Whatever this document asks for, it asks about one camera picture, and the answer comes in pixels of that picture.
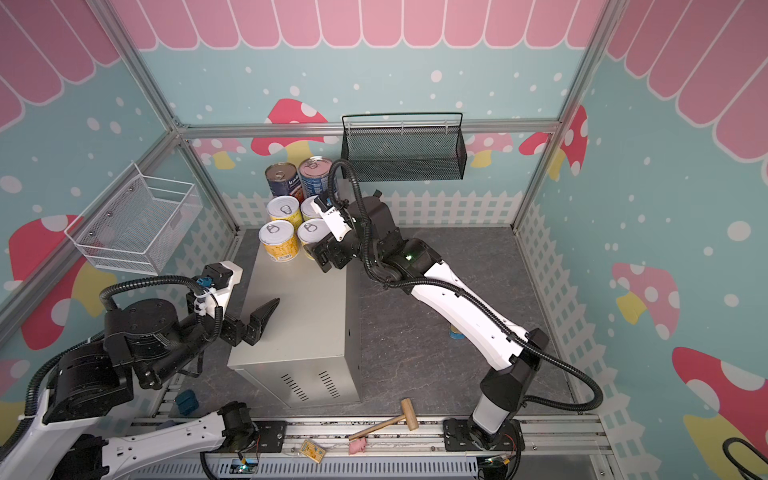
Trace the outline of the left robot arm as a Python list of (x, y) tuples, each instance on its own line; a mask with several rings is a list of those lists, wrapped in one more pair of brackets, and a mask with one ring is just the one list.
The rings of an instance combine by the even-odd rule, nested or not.
[(283, 446), (283, 421), (256, 422), (232, 401), (197, 420), (145, 434), (104, 438), (91, 428), (159, 390), (217, 339), (249, 338), (225, 315), (242, 270), (230, 261), (201, 275), (145, 277), (105, 288), (104, 330), (45, 362), (27, 388), (24, 414), (1, 449), (4, 479), (120, 479), (187, 455), (234, 453), (247, 470)]

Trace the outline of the small yellow can white lid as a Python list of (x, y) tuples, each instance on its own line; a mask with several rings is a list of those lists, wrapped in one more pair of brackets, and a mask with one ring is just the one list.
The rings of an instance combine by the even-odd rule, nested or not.
[(304, 222), (301, 204), (298, 199), (291, 195), (278, 196), (271, 199), (267, 204), (267, 212), (272, 221), (287, 221), (295, 229), (298, 229)]
[(313, 245), (319, 243), (330, 233), (326, 222), (321, 218), (314, 218), (304, 221), (297, 229), (297, 238), (301, 244), (304, 254), (313, 260), (311, 253)]
[(313, 196), (307, 197), (301, 203), (301, 213), (304, 221), (322, 218), (322, 216), (318, 212), (316, 212), (314, 208), (316, 199), (317, 199), (317, 196), (313, 195)]
[(294, 226), (286, 220), (273, 220), (259, 230), (259, 240), (268, 257), (279, 263), (293, 260), (299, 253)]

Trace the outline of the dark blue tomato can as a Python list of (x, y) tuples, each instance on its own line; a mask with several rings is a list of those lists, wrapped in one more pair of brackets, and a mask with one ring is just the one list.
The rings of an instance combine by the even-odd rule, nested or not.
[(270, 165), (265, 170), (265, 177), (274, 197), (292, 196), (299, 202), (305, 200), (298, 168), (294, 164), (282, 162)]

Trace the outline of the blue soup can pink lid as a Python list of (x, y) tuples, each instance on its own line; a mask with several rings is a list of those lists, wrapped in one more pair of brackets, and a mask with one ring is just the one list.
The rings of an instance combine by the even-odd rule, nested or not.
[(332, 163), (333, 161), (328, 158), (312, 156), (299, 165), (298, 173), (306, 198), (320, 195), (328, 190)]

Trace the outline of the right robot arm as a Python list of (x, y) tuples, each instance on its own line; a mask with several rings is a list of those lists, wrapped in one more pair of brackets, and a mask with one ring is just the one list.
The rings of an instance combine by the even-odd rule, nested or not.
[[(332, 162), (328, 188), (313, 203), (330, 232), (308, 250), (323, 271), (342, 270), (359, 260), (370, 280), (427, 305), (482, 354), (490, 370), (467, 421), (468, 435), (477, 447), (490, 448), (505, 422), (529, 403), (576, 413), (602, 405), (604, 393), (595, 380), (546, 353), (549, 337), (544, 331), (527, 330), (506, 319), (468, 288), (425, 241), (404, 238), (380, 196), (379, 192), (363, 195), (349, 161)], [(542, 363), (578, 379), (591, 391), (591, 399), (564, 403), (530, 394)]]

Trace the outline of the gold sardine tin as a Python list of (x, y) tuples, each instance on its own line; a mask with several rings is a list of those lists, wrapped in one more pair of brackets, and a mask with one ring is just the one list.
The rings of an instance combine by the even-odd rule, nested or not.
[(465, 335), (453, 325), (450, 326), (450, 336), (457, 340), (465, 338)]

